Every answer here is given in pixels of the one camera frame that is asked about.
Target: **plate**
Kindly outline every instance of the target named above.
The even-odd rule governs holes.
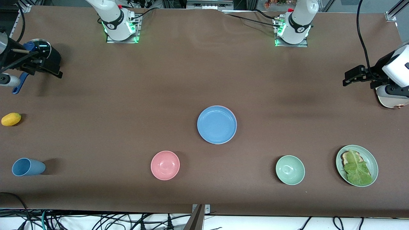
[[[342,158],[341,155],[345,152],[348,152],[349,150],[354,150],[357,151],[360,156],[364,159],[364,161],[366,162],[366,166],[369,169],[369,172],[371,173],[372,176],[372,183],[370,183],[369,185],[365,185],[365,186],[361,186],[361,185],[355,185],[352,184],[351,182],[349,182],[346,179],[346,172],[344,170],[344,166],[342,165]],[[378,163],[375,160],[375,157],[373,157],[373,155],[364,147],[358,146],[358,145],[347,145],[344,146],[337,154],[337,158],[335,159],[335,164],[337,166],[337,170],[339,172],[339,174],[341,175],[341,177],[348,182],[351,185],[354,185],[356,187],[367,187],[370,186],[371,184],[373,184],[376,180],[376,178],[378,178]]]
[[[159,180],[170,180],[179,172],[180,161],[171,151],[157,153],[151,162],[152,174]]]
[[[287,185],[297,185],[306,175],[304,164],[295,156],[281,157],[276,164],[277,177]]]
[[[209,143],[224,144],[234,137],[236,130],[236,117],[224,106],[210,106],[199,115],[199,134]]]

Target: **table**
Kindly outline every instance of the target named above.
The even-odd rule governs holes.
[[[344,72],[365,63],[355,14],[318,13],[308,48],[275,47],[271,27],[216,10],[155,10],[134,45],[106,44],[97,18],[75,7],[27,14],[22,42],[48,40],[64,75],[30,76],[18,95],[0,90],[0,114],[24,116],[0,127],[2,192],[44,209],[189,213],[209,203],[215,214],[409,217],[408,108],[383,108],[369,83],[342,86]],[[399,34],[383,14],[360,18],[375,64]],[[211,105],[238,120],[226,144],[197,132]],[[338,175],[335,155],[348,144],[375,156],[373,185],[353,187]],[[169,181],[150,172],[162,150],[181,161]],[[276,177],[283,155],[303,161],[299,185]],[[45,175],[14,177],[21,157],[44,161]],[[2,198],[0,206],[19,204]]]

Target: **green bowl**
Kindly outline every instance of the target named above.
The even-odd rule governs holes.
[[[300,159],[287,155],[277,161],[276,173],[285,184],[297,185],[304,179],[306,169]]]
[[[342,158],[341,155],[345,152],[348,152],[349,150],[354,150],[357,151],[360,156],[364,159],[364,161],[366,162],[366,166],[369,169],[369,172],[371,173],[372,176],[372,183],[370,183],[369,185],[365,185],[365,186],[361,186],[361,185],[355,185],[351,182],[349,182],[346,179],[346,172],[344,170],[344,166],[342,165]],[[337,158],[335,159],[335,164],[337,166],[337,170],[339,172],[339,174],[341,175],[341,177],[348,182],[351,185],[354,185],[356,187],[367,187],[370,186],[371,184],[373,184],[376,180],[376,178],[378,178],[378,163],[375,160],[375,157],[373,157],[373,155],[364,147],[358,146],[358,145],[347,145],[344,146],[337,154]]]

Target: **plastic cup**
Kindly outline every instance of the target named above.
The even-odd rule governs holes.
[[[45,171],[45,164],[38,160],[20,158],[11,169],[15,176],[34,176]]]

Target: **bread slice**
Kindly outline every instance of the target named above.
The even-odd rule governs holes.
[[[348,160],[346,159],[346,154],[347,154],[347,153],[348,153],[348,152],[345,152],[345,153],[343,153],[343,154],[341,155],[342,164],[343,164],[344,166],[345,166],[346,163],[348,163]],[[356,152],[356,155],[358,155],[359,162],[364,161],[364,159],[359,155],[358,152]]]

